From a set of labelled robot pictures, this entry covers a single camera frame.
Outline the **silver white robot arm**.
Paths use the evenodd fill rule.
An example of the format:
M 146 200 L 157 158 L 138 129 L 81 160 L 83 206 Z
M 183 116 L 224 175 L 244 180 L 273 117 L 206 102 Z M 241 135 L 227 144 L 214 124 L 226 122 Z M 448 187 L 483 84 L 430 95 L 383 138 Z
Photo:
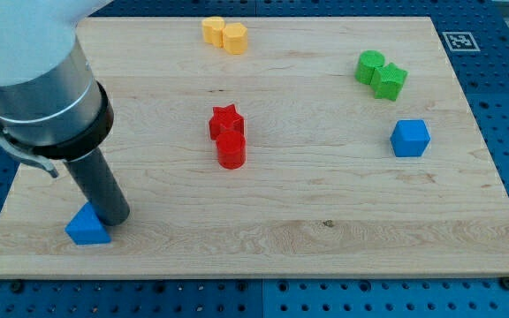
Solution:
M 112 127 L 109 98 L 76 34 L 110 0 L 0 0 L 0 146 L 57 175 L 56 160 L 92 152 Z

